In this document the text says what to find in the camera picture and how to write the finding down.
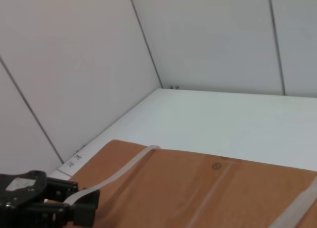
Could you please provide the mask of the left gripper finger block tip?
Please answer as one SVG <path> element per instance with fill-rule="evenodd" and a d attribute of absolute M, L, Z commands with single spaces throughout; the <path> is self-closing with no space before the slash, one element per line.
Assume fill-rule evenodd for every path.
<path fill-rule="evenodd" d="M 40 206 L 37 218 L 38 228 L 63 228 L 68 223 L 74 226 L 91 228 L 99 204 L 100 190 L 93 191 L 73 205 L 65 203 L 44 203 Z"/>

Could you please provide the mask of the left gripper finger flat bar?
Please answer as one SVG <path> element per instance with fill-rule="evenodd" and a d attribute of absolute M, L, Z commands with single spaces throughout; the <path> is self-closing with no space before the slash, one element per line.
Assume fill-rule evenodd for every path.
<path fill-rule="evenodd" d="M 47 178 L 47 199 L 64 201 L 78 192 L 78 183 L 54 178 Z"/>

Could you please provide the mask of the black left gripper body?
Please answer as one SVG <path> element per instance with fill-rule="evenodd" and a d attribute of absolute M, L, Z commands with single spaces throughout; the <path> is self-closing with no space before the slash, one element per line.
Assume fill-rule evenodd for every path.
<path fill-rule="evenodd" d="M 21 211 L 37 202 L 44 201 L 47 174 L 29 171 L 18 175 L 0 175 L 0 226 L 12 228 Z"/>

